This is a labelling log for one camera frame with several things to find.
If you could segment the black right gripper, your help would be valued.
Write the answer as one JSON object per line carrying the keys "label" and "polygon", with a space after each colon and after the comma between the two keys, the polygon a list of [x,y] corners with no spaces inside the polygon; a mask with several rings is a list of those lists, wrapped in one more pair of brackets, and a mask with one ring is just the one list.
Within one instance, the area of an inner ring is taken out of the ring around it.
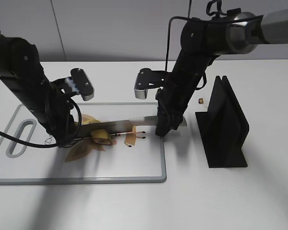
{"label": "black right gripper", "polygon": [[196,90],[202,74],[191,71],[173,71],[168,75],[162,90],[157,94],[157,116],[165,117],[157,121],[155,134],[161,138],[168,134],[172,128],[170,120],[182,117],[188,103]]}

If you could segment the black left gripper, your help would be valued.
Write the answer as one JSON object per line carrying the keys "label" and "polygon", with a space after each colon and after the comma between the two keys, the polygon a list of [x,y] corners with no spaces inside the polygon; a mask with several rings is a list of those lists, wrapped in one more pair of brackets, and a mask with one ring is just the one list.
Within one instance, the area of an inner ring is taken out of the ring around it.
{"label": "black left gripper", "polygon": [[31,113],[38,119],[46,132],[56,140],[56,145],[63,147],[76,139],[81,127],[82,119],[75,122],[71,110],[76,109],[81,115],[79,106],[72,99],[77,91],[67,83],[68,79],[55,81],[41,81],[33,88],[33,105],[30,106]]}

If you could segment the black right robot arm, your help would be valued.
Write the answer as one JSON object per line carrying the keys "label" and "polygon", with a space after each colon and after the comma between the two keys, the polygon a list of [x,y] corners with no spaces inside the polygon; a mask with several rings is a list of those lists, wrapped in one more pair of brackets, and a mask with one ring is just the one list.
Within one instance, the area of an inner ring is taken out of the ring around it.
{"label": "black right robot arm", "polygon": [[176,63],[156,94],[156,135],[164,137],[178,128],[199,81],[215,59],[248,54],[261,44],[288,44],[288,9],[255,16],[237,8],[226,14],[216,12],[209,21],[188,19]]}

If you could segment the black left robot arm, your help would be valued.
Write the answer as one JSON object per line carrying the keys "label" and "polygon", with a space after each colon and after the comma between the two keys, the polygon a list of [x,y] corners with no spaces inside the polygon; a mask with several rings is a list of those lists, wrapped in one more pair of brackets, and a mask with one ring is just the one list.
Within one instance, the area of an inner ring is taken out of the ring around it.
{"label": "black left robot arm", "polygon": [[62,80],[50,82],[40,64],[37,47],[23,38],[0,32],[0,81],[31,112],[58,146],[72,142],[79,126],[70,111],[73,93],[64,94]]}

